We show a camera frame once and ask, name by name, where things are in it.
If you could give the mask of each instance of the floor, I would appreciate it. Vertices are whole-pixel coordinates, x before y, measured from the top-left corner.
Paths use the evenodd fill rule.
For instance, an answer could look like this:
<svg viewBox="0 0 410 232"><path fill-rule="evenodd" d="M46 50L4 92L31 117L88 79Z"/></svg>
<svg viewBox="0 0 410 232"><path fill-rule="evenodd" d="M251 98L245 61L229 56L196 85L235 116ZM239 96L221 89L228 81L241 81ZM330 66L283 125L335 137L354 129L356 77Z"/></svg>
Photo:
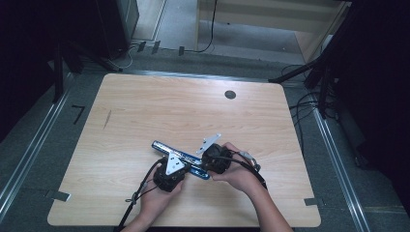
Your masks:
<svg viewBox="0 0 410 232"><path fill-rule="evenodd" d="M206 52L178 56L179 46L184 46L185 49L194 47L196 1L165 0L163 8L161 1L156 4L156 11L163 11L161 16L157 15L158 26L151 23L151 31L143 33L144 40L135 37L133 42L139 44L146 41L153 45L154 42L161 41L161 49L157 54L152 53L152 47L141 52L134 49L130 51L130 56L125 55L113 61L119 66L126 66L131 57L133 63L125 69L125 73L195 73L229 76L244 81L266 81L267 78L278 77L304 64L293 32L220 23L215 23L214 39ZM211 35L210 22L201 21L199 35L198 46L206 46ZM47 133L41 149L37 151L37 158L32 161L30 172L15 196L14 203L5 217L1 218L3 221L0 223L0 231L112 231L112 228L105 227L55 227L46 222L52 200L44 198L44 194L48 189L58 189L86 116L106 74L106 71L94 63L86 61L85 66L82 75L72 76L73 87L67 95L65 105L60 109L60 116ZM289 105L295 105L307 93L302 84L304 79L304 75L300 74L283 84ZM0 144L0 187L7 184L19 158L27 152L27 146L49 112L52 91L50 89L44 94ZM73 105L86 106L76 125L73 121L78 116L78 109ZM352 148L344 137L340 124L335 120L318 119L317 113L310 111L310 107L304 107L300 112L304 119L299 122L301 127L296 127L295 130L299 138L304 139L301 144L304 144L307 172L313 191L320 201L322 224L317 228L295 228L295 231L408 231L410 219L400 206L390 181L377 170L363 170L356 166ZM290 113L295 115L296 111L291 110ZM320 127L332 132L330 138L334 147L331 146L332 143L324 142L325 131ZM341 174L344 173L347 182L343 183L346 179L343 179L343 175L340 177L340 170L337 170L339 166L335 162L342 164ZM350 185L353 192L345 192L343 185ZM357 198L355 202L359 203L362 211L356 214L363 213L366 219L359 221L362 227L354 220L355 212L349 205L349 196ZM203 231L198 228L166 229Z"/></svg>

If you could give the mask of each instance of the gray carpet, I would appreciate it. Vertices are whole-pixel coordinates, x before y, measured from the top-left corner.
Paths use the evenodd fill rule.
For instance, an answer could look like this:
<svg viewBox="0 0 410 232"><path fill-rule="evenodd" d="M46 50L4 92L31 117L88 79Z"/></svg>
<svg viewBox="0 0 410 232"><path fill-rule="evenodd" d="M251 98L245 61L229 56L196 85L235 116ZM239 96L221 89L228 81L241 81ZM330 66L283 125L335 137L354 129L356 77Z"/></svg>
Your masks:
<svg viewBox="0 0 410 232"><path fill-rule="evenodd" d="M186 53L178 56L178 51L160 50L151 54L151 48L132 52L133 63L124 73L139 71L196 73L223 75L242 80L266 81L268 78L280 76L286 64L262 62L240 58ZM126 66L127 56L116 61ZM112 227L55 227L48 225L46 218L52 200L45 198L48 189L58 189L70 162L76 142L81 134L94 98L107 73L95 63L85 61L85 69L77 75L68 99L40 150L26 180L16 199L0 224L0 231L112 231ZM286 69L289 72L295 67ZM297 103L307 91L303 87L304 76L301 74L283 84L289 105ZM37 104L20 120L15 129L0 144L1 187L11 176L15 166L40 125L50 107L53 89L51 88ZM78 122L78 108L85 106ZM301 117L309 110L301 112ZM355 166L343 134L337 122L329 124L335 133L335 140L340 147L343 161L349 176L366 211L369 226L373 231L408 231L410 220L400 210L399 202L390 182L377 171L364 171ZM315 196L325 203L319 207L322 223L317 228L295 228L295 231L355 231L355 225L346 205L336 173L327 153L325 144L312 114L301 121L304 137L305 160L307 172ZM389 209L398 206L397 211ZM150 231L207 231L198 228L152 228Z"/></svg>

